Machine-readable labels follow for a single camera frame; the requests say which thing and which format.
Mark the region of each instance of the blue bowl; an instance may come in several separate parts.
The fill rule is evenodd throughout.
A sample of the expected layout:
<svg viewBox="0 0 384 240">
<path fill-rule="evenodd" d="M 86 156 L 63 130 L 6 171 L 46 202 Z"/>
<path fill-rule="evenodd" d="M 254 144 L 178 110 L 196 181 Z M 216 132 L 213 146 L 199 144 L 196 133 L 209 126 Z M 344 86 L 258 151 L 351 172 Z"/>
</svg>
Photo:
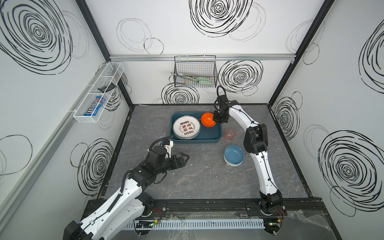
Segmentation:
<svg viewBox="0 0 384 240">
<path fill-rule="evenodd" d="M 243 150 L 236 145 L 229 145 L 224 151 L 224 161 L 232 167 L 239 166 L 244 160 Z"/>
</svg>

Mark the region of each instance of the black post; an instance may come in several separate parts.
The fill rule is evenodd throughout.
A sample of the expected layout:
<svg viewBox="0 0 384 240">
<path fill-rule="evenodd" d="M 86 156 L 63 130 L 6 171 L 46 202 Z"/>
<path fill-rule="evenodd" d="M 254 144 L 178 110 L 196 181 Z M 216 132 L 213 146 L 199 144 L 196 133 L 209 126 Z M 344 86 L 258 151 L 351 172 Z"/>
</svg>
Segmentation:
<svg viewBox="0 0 384 240">
<path fill-rule="evenodd" d="M 270 101 L 269 106 L 272 106 L 277 97 L 279 96 L 280 92 L 283 90 L 285 84 L 287 83 L 288 79 L 290 78 L 291 74 L 293 73 L 293 70 L 296 68 L 297 64 L 299 63 L 302 55 L 304 54 L 305 50 L 307 49 L 308 45 L 312 41 L 313 36 L 319 29 L 321 23 L 323 22 L 325 16 L 327 15 L 328 11 L 331 9 L 332 4 L 335 2 L 335 0 L 325 0 L 323 5 L 321 6 L 319 12 L 317 13 L 315 19 L 313 20 L 313 23 L 311 27 L 309 28 L 307 34 L 305 35 L 303 41 L 301 42 L 299 48 L 296 52 L 296 58 L 295 61 L 290 64 L 285 71 L 279 85 L 277 86 L 275 92 L 273 93 Z"/>
<path fill-rule="evenodd" d="M 104 56 L 105 61 L 107 61 L 107 62 L 110 61 L 111 55 L 108 51 L 107 45 L 105 44 L 103 38 L 101 37 L 100 31 L 97 28 L 96 22 L 92 17 L 91 11 L 89 10 L 87 3 L 85 2 L 85 0 L 76 0 L 76 3 L 79 6 L 81 13 L 83 14 L 83 17 L 84 17 L 85 21 L 87 22 L 89 30 L 91 31 L 93 38 L 95 39 L 97 45 L 99 46 L 99 49 L 100 49 L 102 55 Z M 121 81 L 119 81 L 118 86 L 119 86 L 121 93 L 124 96 L 125 101 L 127 102 L 128 106 L 129 106 L 129 108 L 132 109 L 132 107 L 133 107 L 132 100 L 129 97 L 129 94 L 128 94 L 127 89 L 125 88 L 124 84 Z"/>
</svg>

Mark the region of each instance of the white wire basket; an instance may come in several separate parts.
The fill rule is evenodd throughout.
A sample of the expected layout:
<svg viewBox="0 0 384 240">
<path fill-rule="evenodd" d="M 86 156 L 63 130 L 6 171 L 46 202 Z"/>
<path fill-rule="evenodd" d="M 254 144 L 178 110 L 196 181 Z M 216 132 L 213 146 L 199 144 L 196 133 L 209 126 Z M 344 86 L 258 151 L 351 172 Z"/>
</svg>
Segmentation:
<svg viewBox="0 0 384 240">
<path fill-rule="evenodd" d="M 118 88 L 118 82 L 124 71 L 122 63 L 107 63 L 106 67 L 88 91 L 84 100 L 75 111 L 73 117 L 79 123 L 97 123 L 107 105 L 109 98 Z M 107 89 L 114 84 L 116 87 L 110 91 Z"/>
</svg>

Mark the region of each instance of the bowl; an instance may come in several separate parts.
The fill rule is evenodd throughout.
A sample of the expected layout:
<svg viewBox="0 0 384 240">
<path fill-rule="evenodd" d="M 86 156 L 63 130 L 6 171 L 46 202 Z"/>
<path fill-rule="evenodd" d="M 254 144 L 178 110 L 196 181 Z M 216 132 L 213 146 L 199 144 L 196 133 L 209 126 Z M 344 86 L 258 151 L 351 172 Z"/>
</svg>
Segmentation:
<svg viewBox="0 0 384 240">
<path fill-rule="evenodd" d="M 206 127 L 213 127 L 216 125 L 214 121 L 214 115 L 212 113 L 204 113 L 201 116 L 201 123 Z"/>
<path fill-rule="evenodd" d="M 180 139 L 193 139 L 200 132 L 200 122 L 192 116 L 182 116 L 173 123 L 173 133 Z"/>
<path fill-rule="evenodd" d="M 244 160 L 243 150 L 236 145 L 229 145 L 224 151 L 224 161 L 232 167 L 239 166 Z"/>
</svg>

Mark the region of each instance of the black metal frame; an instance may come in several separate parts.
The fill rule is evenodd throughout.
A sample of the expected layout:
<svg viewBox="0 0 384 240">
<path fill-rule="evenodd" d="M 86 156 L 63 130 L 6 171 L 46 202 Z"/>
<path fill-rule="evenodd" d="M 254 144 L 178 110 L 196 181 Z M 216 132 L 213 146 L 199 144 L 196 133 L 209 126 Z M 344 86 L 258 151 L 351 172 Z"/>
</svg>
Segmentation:
<svg viewBox="0 0 384 240">
<path fill-rule="evenodd" d="M 328 11 L 331 9 L 332 4 L 334 2 L 335 2 L 335 0 L 325 0 L 323 2 L 323 5 L 321 6 L 319 12 L 317 13 L 315 19 L 312 22 L 312 25 L 310 26 L 307 34 L 305 35 L 303 41 L 301 42 L 299 48 L 297 49 L 295 61 L 288 66 L 288 68 L 285 71 L 279 85 L 277 86 L 275 92 L 273 93 L 273 95 L 269 101 L 269 106 L 272 106 L 275 103 L 276 99 L 278 98 L 279 94 L 283 90 L 285 84 L 287 83 L 288 79 L 290 78 L 291 74 L 293 73 L 293 70 L 296 68 L 302 55 L 304 54 L 308 45 L 311 43 L 313 36 L 316 34 L 317 30 L 319 29 L 321 23 L 323 22 L 325 16 L 327 15 Z"/>
<path fill-rule="evenodd" d="M 297 64 L 300 61 L 300 58 L 304 54 L 306 48 L 308 47 L 310 41 L 312 40 L 313 36 L 315 35 L 316 31 L 320 27 L 321 23 L 323 22 L 326 14 L 330 10 L 332 4 L 335 0 L 325 0 L 323 5 L 321 6 L 318 14 L 316 15 L 316 18 L 314 19 L 310 29 L 308 30 L 306 36 L 304 37 L 304 40 L 302 41 L 299 49 L 296 53 L 295 61 L 289 65 L 287 70 L 285 71 L 279 85 L 277 86 L 274 94 L 272 95 L 269 103 L 261 103 L 261 104 L 247 104 L 247 105 L 267 105 L 270 111 L 270 114 L 275 122 L 275 125 L 280 133 L 280 136 L 284 142 L 284 145 L 289 153 L 289 156 L 292 159 L 293 165 L 295 166 L 295 169 L 299 175 L 299 178 L 304 186 L 305 191 L 308 194 L 308 198 L 294 198 L 294 199 L 283 199 L 285 210 L 287 211 L 295 211 L 295 210 L 321 210 L 332 228 L 335 237 L 337 240 L 341 240 L 340 234 L 337 231 L 337 228 L 334 225 L 334 222 L 332 221 L 332 218 L 330 217 L 324 203 L 322 202 L 321 198 L 313 197 L 312 192 L 310 191 L 310 188 L 304 178 L 303 173 L 300 170 L 300 167 L 293 155 L 292 150 L 289 147 L 289 144 L 287 140 L 285 139 L 283 132 L 281 130 L 280 125 L 276 121 L 276 118 L 271 111 L 271 106 L 274 104 L 276 99 L 278 98 L 280 92 L 282 91 L 284 85 L 288 81 L 289 77 L 291 76 L 293 70 L 296 68 Z M 92 17 L 92 14 L 85 2 L 85 0 L 76 0 L 76 3 L 79 6 L 80 11 L 83 14 L 83 17 L 85 21 L 87 22 L 89 29 L 92 33 L 92 35 L 95 38 L 95 41 L 102 52 L 104 58 L 106 61 L 110 61 L 110 53 L 108 51 L 108 48 L 101 37 L 101 34 L 97 28 L 97 25 Z M 108 187 L 109 179 L 111 178 L 113 168 L 115 166 L 115 163 L 117 161 L 124 137 L 126 135 L 128 125 L 131 119 L 131 116 L 133 114 L 134 108 L 136 104 L 133 104 L 129 94 L 124 87 L 123 83 L 119 81 L 118 86 L 130 108 L 126 121 L 124 123 L 124 126 L 122 128 L 122 131 L 120 133 L 117 146 L 115 148 L 115 151 L 113 153 L 113 157 L 111 159 L 111 162 L 108 166 L 107 173 L 104 177 L 103 183 L 101 185 L 98 198 L 90 200 L 87 204 L 87 207 L 84 211 L 83 218 L 87 217 L 90 213 L 92 213 L 94 210 L 96 210 L 99 206 L 101 206 L 105 200 L 104 195 L 106 192 L 106 189 Z M 161 105 L 169 105 L 169 106 L 178 106 L 181 104 L 148 104 L 150 106 L 161 106 Z M 163 216 L 175 216 L 177 215 L 178 218 L 182 218 L 182 215 L 180 213 L 182 212 L 221 212 L 221 211 L 231 211 L 239 214 L 245 214 L 245 216 L 259 216 L 262 218 L 269 218 L 262 214 L 260 212 L 259 207 L 260 199 L 155 199 L 154 206 L 157 207 L 162 211 Z"/>
</svg>

